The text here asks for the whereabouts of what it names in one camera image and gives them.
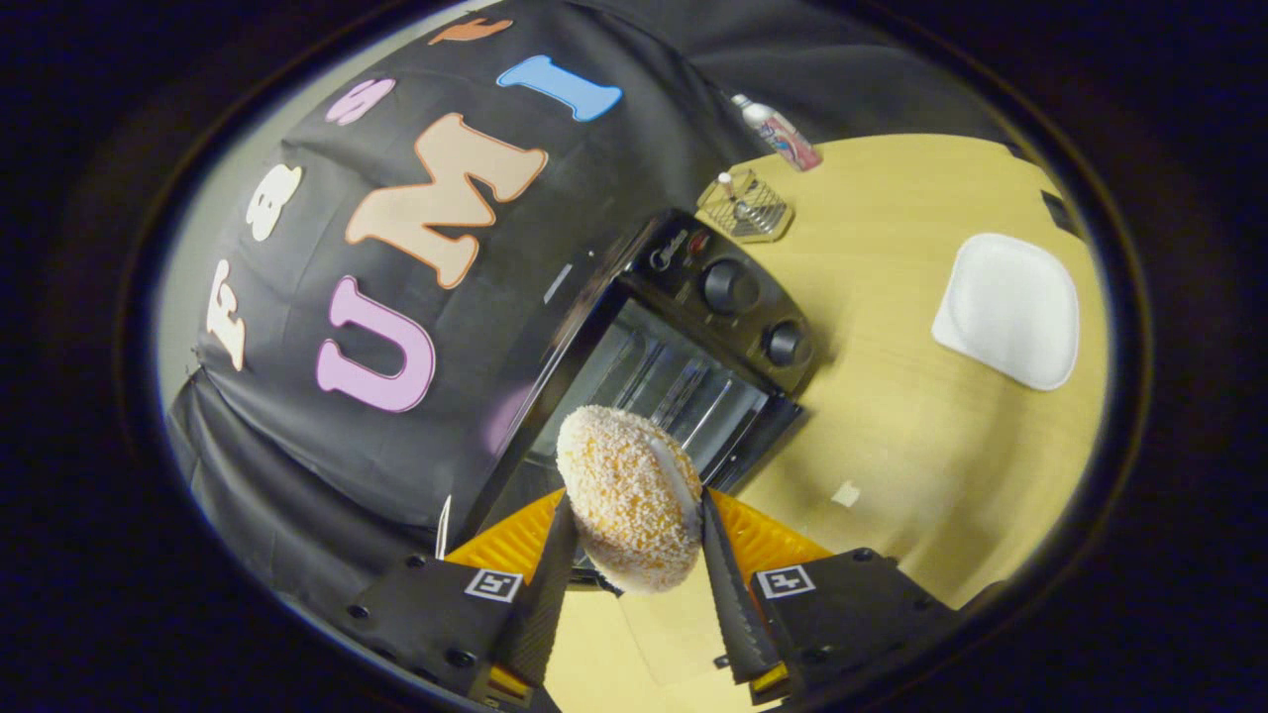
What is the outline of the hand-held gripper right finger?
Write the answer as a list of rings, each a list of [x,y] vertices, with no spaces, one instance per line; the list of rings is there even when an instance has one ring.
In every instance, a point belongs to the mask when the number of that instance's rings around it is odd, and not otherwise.
[[[839,700],[896,681],[962,624],[871,548],[833,554],[713,488],[701,519],[732,675],[756,704]]]

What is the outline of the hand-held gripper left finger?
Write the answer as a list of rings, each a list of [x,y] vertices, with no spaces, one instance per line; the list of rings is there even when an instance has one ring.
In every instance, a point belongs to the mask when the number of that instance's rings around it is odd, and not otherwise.
[[[557,490],[444,559],[411,554],[349,604],[350,636],[430,686],[497,710],[545,710],[545,672],[577,527]]]

